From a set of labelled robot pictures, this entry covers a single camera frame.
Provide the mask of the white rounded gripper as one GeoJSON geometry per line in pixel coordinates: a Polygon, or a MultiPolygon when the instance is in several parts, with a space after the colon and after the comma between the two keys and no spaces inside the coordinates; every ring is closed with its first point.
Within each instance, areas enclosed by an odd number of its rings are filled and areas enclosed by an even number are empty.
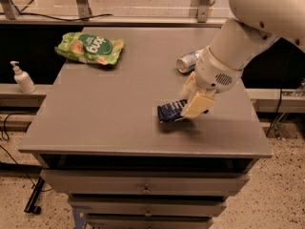
{"type": "Polygon", "coordinates": [[[201,53],[194,72],[185,82],[180,97],[188,99],[181,115],[187,118],[195,118],[209,110],[214,104],[215,92],[223,93],[230,90],[241,78],[242,70],[232,70],[221,63],[206,47],[201,53]],[[198,90],[197,85],[206,90],[198,90]]]}

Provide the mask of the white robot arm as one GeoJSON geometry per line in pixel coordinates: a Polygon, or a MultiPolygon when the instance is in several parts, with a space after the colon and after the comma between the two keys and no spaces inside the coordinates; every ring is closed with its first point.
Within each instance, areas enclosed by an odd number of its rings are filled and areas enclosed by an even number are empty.
{"type": "Polygon", "coordinates": [[[278,39],[305,52],[305,0],[229,0],[229,6],[234,16],[200,54],[182,89],[184,117],[209,110],[214,96],[231,89],[249,62],[278,39]]]}

